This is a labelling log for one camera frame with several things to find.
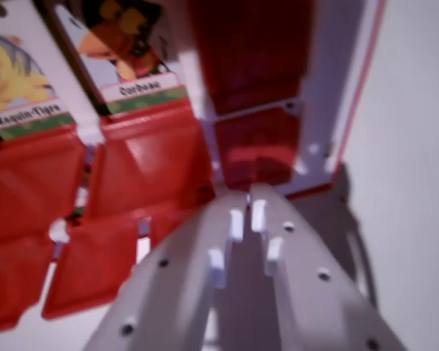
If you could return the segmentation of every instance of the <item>red plastic tray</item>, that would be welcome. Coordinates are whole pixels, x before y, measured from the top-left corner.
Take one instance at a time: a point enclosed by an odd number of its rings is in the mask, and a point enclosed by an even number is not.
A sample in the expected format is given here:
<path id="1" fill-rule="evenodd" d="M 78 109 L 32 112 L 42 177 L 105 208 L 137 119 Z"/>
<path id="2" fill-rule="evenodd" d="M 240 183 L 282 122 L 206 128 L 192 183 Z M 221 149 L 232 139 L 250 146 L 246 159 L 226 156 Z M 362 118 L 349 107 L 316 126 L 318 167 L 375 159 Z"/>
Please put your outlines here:
<path id="1" fill-rule="evenodd" d="M 135 222 L 85 224 L 68 232 L 42 310 L 47 319 L 112 301 L 135 264 Z"/>
<path id="2" fill-rule="evenodd" d="M 216 111 L 294 97 L 307 71 L 313 0 L 189 0 Z"/>
<path id="3" fill-rule="evenodd" d="M 188 99 L 103 126 L 83 221 L 152 216 L 211 199 L 211 161 Z"/>
<path id="4" fill-rule="evenodd" d="M 215 125 L 225 183 L 248 189 L 253 182 L 289 181 L 296 159 L 299 120 L 273 108 Z"/>
<path id="5" fill-rule="evenodd" d="M 0 243 L 45 232 L 73 210 L 83 158 L 73 127 L 0 146 Z"/>
<path id="6" fill-rule="evenodd" d="M 38 302 L 53 248 L 47 233 L 0 245 L 0 330 L 14 327 Z"/>

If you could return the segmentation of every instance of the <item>card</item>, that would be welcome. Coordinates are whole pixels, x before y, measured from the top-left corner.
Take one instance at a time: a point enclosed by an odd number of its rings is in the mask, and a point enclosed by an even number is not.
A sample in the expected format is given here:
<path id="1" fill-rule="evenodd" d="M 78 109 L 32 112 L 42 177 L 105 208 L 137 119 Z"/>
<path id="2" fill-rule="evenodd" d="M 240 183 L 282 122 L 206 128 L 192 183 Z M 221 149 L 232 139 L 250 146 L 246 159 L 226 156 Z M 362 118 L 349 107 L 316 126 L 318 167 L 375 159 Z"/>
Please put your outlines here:
<path id="1" fill-rule="evenodd" d="M 106 106 L 111 118 L 187 96 L 159 4 L 74 0 L 54 4 L 53 10 L 77 65 L 91 80 L 92 99 Z"/>
<path id="2" fill-rule="evenodd" d="M 0 33 L 0 141 L 74 123 L 19 34 Z"/>

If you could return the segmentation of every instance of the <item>white wall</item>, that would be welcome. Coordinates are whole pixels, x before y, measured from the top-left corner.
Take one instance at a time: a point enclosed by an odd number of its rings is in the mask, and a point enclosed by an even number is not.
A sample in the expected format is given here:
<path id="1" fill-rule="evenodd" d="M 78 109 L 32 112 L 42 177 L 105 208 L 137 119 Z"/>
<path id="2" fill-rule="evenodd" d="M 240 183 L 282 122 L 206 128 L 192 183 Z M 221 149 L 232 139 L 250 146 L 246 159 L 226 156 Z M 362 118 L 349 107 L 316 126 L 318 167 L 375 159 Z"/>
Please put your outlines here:
<path id="1" fill-rule="evenodd" d="M 439 350 L 439 0 L 391 0 L 350 134 L 350 205 L 379 307 L 411 351 Z"/>

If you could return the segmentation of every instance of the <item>cartoon character illustration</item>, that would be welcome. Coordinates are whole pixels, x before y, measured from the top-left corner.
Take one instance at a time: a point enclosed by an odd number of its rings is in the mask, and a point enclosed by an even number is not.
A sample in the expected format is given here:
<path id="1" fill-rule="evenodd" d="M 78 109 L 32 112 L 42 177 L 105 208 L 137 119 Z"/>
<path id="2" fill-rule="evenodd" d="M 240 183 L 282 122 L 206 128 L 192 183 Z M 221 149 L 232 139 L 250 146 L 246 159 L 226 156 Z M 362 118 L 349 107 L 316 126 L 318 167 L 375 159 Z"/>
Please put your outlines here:
<path id="1" fill-rule="evenodd" d="M 14 99 L 39 102 L 54 96 L 48 79 L 16 37 L 0 36 L 0 110 Z"/>
<path id="2" fill-rule="evenodd" d="M 160 5 L 147 1 L 82 1 L 81 12 L 89 31 L 78 52 L 108 60 L 120 81 L 167 72 L 168 67 L 148 44 L 152 26 L 161 16 Z"/>

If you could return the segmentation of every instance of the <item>red plastic slot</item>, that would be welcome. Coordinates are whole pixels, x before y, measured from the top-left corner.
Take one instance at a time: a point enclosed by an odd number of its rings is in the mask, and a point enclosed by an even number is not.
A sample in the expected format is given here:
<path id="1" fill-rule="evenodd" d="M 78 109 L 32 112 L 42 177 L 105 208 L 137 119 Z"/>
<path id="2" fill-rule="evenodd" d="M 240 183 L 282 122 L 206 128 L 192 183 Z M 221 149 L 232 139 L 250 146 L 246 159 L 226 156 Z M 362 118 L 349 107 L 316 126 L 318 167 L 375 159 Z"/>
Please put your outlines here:
<path id="1" fill-rule="evenodd" d="M 54 248 L 46 235 L 0 245 L 0 331 L 16 326 L 40 298 Z"/>
<path id="2" fill-rule="evenodd" d="M 297 95 L 313 0 L 189 0 L 203 76 L 219 114 Z"/>
<path id="3" fill-rule="evenodd" d="M 46 231 L 72 211 L 83 157 L 68 128 L 0 150 L 0 243 Z"/>
<path id="4" fill-rule="evenodd" d="M 211 199 L 209 152 L 188 99 L 103 130 L 84 220 L 151 216 L 163 206 L 177 211 Z"/>
<path id="5" fill-rule="evenodd" d="M 42 310 L 47 319 L 112 301 L 135 264 L 134 222 L 73 227 L 69 236 Z"/>
<path id="6" fill-rule="evenodd" d="M 216 123 L 226 184 L 248 189 L 253 182 L 289 181 L 296 159 L 299 120 L 273 108 Z"/>

